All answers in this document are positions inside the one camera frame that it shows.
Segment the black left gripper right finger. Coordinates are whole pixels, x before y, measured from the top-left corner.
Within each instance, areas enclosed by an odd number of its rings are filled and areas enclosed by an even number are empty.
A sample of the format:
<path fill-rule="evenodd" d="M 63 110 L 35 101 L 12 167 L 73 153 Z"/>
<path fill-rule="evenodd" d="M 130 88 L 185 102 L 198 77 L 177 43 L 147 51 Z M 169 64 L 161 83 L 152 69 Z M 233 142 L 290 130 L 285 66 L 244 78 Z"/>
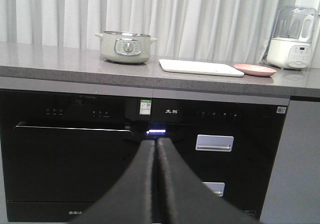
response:
<path fill-rule="evenodd" d="M 159 138 L 156 148 L 160 210 L 165 224 L 258 223 L 205 186 L 169 138 Z"/>

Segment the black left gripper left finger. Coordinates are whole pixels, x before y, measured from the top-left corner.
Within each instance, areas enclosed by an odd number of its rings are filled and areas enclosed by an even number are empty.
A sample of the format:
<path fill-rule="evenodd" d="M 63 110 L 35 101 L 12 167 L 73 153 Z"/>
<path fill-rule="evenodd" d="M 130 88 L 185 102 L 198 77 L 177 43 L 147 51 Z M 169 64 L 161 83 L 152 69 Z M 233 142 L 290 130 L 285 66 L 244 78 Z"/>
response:
<path fill-rule="evenodd" d="M 132 162 L 95 204 L 72 224 L 151 224 L 155 142 L 144 140 Z"/>

